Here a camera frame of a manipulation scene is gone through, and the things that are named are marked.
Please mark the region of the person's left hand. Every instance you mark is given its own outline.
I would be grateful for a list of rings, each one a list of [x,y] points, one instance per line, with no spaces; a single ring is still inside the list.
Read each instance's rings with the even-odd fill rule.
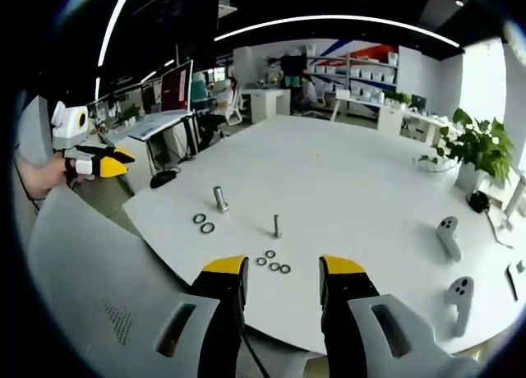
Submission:
[[[16,168],[25,191],[32,200],[42,200],[56,186],[65,184],[67,165],[75,167],[76,161],[65,159],[61,153],[54,154],[44,166],[36,166],[21,154],[16,155]]]

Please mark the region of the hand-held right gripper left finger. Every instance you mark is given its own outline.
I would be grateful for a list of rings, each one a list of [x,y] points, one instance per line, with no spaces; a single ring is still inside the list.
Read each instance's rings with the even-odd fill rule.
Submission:
[[[249,258],[214,260],[180,295],[156,344],[176,377],[234,377],[245,337]]]

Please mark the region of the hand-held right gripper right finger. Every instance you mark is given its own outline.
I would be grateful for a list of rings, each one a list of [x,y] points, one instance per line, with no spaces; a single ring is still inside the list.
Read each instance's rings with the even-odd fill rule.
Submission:
[[[332,377],[475,377],[480,365],[454,357],[433,328],[391,294],[381,295],[358,263],[319,259],[321,331]]]

